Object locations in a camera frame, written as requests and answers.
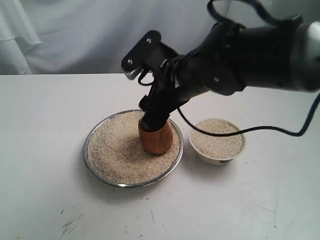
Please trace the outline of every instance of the wooden cup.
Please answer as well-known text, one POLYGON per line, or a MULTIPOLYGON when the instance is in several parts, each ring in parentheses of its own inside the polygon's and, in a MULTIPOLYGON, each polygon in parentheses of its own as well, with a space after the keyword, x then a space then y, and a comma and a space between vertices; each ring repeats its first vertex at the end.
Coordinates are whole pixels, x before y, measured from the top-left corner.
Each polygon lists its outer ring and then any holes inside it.
POLYGON ((163 128, 158 131, 147 132, 143 131, 138 124, 139 137, 143 148, 150 154, 166 153, 174 140, 170 124, 166 121, 163 128))

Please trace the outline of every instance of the stainless steel bowl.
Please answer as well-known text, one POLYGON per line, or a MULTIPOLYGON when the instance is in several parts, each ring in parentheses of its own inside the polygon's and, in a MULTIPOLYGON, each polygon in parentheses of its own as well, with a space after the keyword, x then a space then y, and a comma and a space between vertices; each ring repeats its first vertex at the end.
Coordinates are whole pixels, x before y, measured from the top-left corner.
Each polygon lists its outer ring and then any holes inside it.
POLYGON ((180 149, 179 149, 179 153, 178 153, 176 160, 173 162, 173 164, 166 171, 164 171, 159 176, 157 176, 149 181, 145 181, 145 182, 141 182, 141 183, 137 183, 137 184, 123 184, 123 183, 109 181, 109 180, 101 177, 98 173, 95 172, 95 170, 91 167, 91 165, 88 161, 88 143, 89 143, 90 137, 97 130, 97 128, 100 127, 100 125, 103 124, 105 121, 115 117, 116 115, 124 114, 124 113, 128 113, 128 112, 133 112, 133 111, 142 112, 140 109, 132 109, 132 110, 121 111, 121 112, 115 113, 111 116, 108 116, 107 118, 105 118, 101 122, 99 122, 90 131, 90 133, 88 134, 88 136, 86 137, 86 139, 84 141, 82 154, 83 154, 84 164, 85 164, 86 168, 89 170, 89 172, 93 176, 95 176, 97 179, 99 179, 100 181, 102 181, 105 184, 108 184, 110 186, 120 187, 120 188, 138 188, 138 187, 144 187, 144 186, 153 184, 153 183, 159 181, 160 179, 163 179, 165 176, 167 176, 169 173, 171 173, 171 171, 173 169, 175 169, 175 167, 178 165, 178 163, 182 157, 183 151, 184 151, 184 137, 183 137, 179 127, 171 119, 169 119, 169 122, 172 124, 173 128, 176 130, 176 132, 178 134, 179 141, 180 141, 180 149))

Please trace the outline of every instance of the white backdrop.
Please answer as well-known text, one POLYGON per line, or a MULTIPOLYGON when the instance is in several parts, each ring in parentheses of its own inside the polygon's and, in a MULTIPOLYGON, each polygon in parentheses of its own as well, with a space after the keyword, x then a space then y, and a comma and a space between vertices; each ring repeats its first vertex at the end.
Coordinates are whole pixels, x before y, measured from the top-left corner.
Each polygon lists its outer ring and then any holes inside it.
MULTIPOLYGON (((0 62, 0 74, 120 72, 122 58, 149 30, 160 31, 164 43, 187 53, 215 23, 207 13, 207 1, 0 0, 1 14, 7 12, 13 19, 26 14, 39 38, 36 47, 21 49, 25 59, 0 52, 7 56, 5 67, 0 62), (24 12, 17 14, 4 4, 12 1, 17 8, 21 2, 24 12)), ((229 3, 219 1, 217 8, 226 15, 229 3)))

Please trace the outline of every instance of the bowl rim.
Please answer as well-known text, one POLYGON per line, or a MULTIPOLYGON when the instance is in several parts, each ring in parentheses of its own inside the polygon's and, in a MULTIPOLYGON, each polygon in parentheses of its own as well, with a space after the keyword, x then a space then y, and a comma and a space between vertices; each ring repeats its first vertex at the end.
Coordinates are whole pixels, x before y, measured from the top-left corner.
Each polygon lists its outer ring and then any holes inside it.
MULTIPOLYGON (((212 119, 225 121, 225 122, 227 122, 231 127, 235 128, 237 131, 240 131, 240 130, 241 130, 241 129, 240 129, 237 125, 235 125, 234 123, 232 123, 232 122, 230 122, 230 121, 228 121, 228 120, 222 119, 222 118, 217 118, 217 117, 209 117, 209 118, 202 119, 202 120, 198 121, 198 122, 195 124, 195 126, 196 126, 197 124, 203 122, 203 121, 212 120, 212 119)), ((200 151, 197 149, 197 147, 195 146, 195 144, 193 143, 192 137, 191 137, 193 131, 196 131, 196 130, 194 130, 193 128, 191 128, 191 130, 189 131, 189 142, 190 142, 192 148, 193 148, 198 154, 200 154, 200 155, 202 155, 202 156, 204 156, 204 157, 206 157, 206 158, 208 158, 208 159, 211 159, 211 160, 215 160, 215 161, 227 161, 227 160, 235 159, 235 158, 239 157, 239 156, 245 151, 245 148, 246 148, 246 146, 247 146, 246 136, 242 133, 242 134, 240 134, 240 136, 242 137, 242 146, 241 146, 240 151, 239 151, 236 155, 234 155, 234 156, 232 156, 232 157, 228 157, 228 158, 216 158, 216 157, 208 156, 208 155, 200 152, 200 151)))
POLYGON ((90 141, 90 138, 92 136, 92 134, 107 120, 120 115, 120 114, 125 114, 125 113, 129 113, 129 112, 143 112, 141 109, 130 109, 130 110, 125 110, 125 111, 120 111, 117 113, 114 113, 108 117, 106 117, 105 119, 103 119, 102 121, 100 121, 87 135, 84 144, 83 144, 83 148, 82 148, 82 155, 83 155, 83 160, 84 160, 84 164, 86 166, 86 168, 88 169, 88 171, 97 179, 99 179, 100 181, 102 181, 103 183, 113 186, 113 187, 119 187, 119 188, 138 188, 138 187, 144 187, 144 186, 148 186, 150 184, 153 184, 161 179, 163 179, 165 176, 167 176, 169 173, 171 173, 176 166, 178 165, 178 163, 180 162, 181 158, 182 158, 182 154, 184 152, 184 137, 183 134, 181 133, 181 130, 179 129, 178 125, 172 121, 170 118, 168 118, 168 121, 170 122, 170 124, 172 124, 174 130, 177 132, 178 134, 178 138, 180 141, 180 148, 179 148, 179 153, 178 156, 176 157, 175 161, 173 162, 173 164, 163 173, 161 173, 159 176, 145 181, 145 182, 141 182, 141 183, 136 183, 136 184, 124 184, 124 183, 117 183, 114 181, 110 181, 107 180, 105 178, 103 178, 102 176, 100 176, 98 173, 96 173, 96 171, 92 168, 91 164, 89 163, 89 159, 88 159, 88 144, 90 141))

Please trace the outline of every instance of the table surface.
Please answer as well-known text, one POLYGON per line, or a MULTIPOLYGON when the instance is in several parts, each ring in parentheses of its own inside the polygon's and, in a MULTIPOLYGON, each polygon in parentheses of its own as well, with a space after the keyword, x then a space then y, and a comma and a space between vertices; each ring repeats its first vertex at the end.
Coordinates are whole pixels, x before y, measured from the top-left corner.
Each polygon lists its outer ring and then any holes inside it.
MULTIPOLYGON (((247 133, 229 165, 201 162, 190 128, 174 112, 185 147, 177 168, 153 185, 103 184, 83 163, 89 131, 137 109, 149 88, 123 74, 0 77, 0 239, 318 240, 320 113, 307 133, 247 133)), ((208 92, 182 107, 196 123, 301 128, 315 94, 247 88, 208 92)))

